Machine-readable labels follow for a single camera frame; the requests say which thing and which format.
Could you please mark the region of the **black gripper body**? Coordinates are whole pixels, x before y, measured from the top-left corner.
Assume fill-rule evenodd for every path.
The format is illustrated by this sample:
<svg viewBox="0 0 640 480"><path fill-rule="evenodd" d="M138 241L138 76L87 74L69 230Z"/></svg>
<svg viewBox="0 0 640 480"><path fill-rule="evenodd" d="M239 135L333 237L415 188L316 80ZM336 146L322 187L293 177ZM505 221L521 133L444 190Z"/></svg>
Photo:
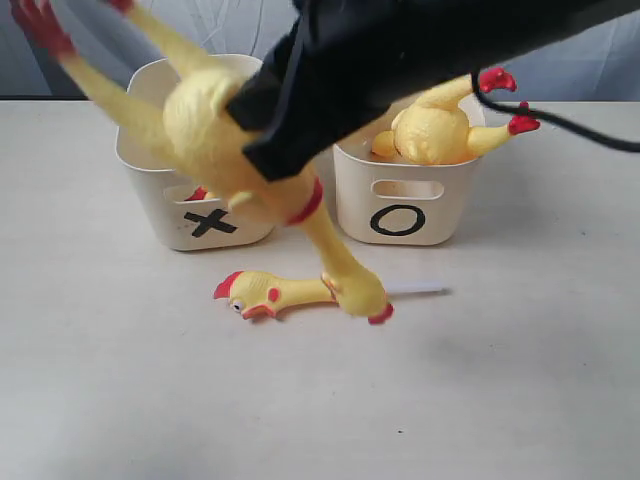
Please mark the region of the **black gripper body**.
<svg viewBox="0 0 640 480"><path fill-rule="evenodd" d="M227 110L256 139L245 156L268 181L301 172L321 150L391 103L472 70L472 34L440 14L302 14Z"/></svg>

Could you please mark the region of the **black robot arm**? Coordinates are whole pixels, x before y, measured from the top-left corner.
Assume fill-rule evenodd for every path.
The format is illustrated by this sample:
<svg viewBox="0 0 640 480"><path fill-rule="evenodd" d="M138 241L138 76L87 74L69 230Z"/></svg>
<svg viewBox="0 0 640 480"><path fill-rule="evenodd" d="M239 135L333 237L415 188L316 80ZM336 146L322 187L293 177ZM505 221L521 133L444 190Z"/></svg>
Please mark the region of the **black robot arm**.
<svg viewBox="0 0 640 480"><path fill-rule="evenodd" d="M269 181L381 117L397 100L564 40L635 1L298 1L291 30L231 100Z"/></svg>

